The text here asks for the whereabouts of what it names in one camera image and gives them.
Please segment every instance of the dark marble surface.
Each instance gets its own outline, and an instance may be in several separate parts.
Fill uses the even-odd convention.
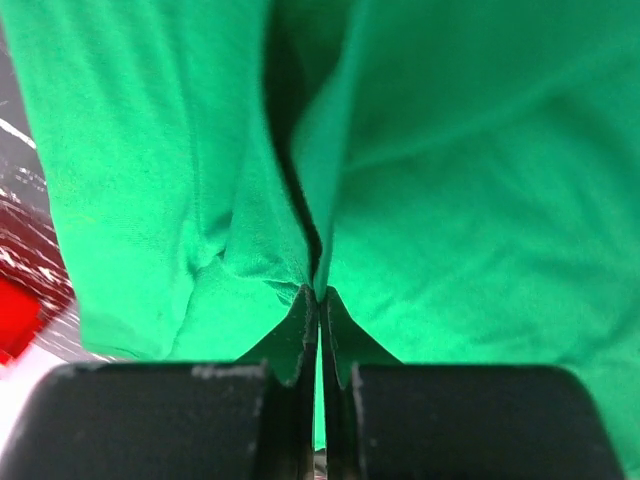
[[[43,315],[51,314],[36,344],[67,361],[109,360],[80,344],[77,309],[57,251],[37,146],[0,25],[0,270],[3,261],[6,271],[11,265],[16,271],[20,264],[21,274],[13,280],[37,291],[45,299]]]

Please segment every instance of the black plastic part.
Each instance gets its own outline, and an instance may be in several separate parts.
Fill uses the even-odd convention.
[[[0,479],[309,478],[318,331],[310,299],[303,289],[243,357],[248,365],[55,369],[18,420]],[[286,382],[265,358],[288,372]]]
[[[335,290],[320,312],[329,480],[624,478],[569,372],[400,366]]]

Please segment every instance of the green t-shirt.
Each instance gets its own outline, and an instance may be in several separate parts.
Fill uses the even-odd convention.
[[[88,348],[235,359],[328,282],[403,361],[572,370],[640,475],[637,0],[0,6]]]

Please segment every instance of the green garment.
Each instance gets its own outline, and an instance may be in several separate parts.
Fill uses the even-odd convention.
[[[403,361],[572,370],[640,475],[640,2],[0,5],[88,348],[234,359],[328,281]]]

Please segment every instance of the white surface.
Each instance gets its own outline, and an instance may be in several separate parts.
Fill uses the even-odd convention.
[[[62,363],[65,362],[55,355],[32,345],[10,368],[0,367],[0,455],[33,387]]]

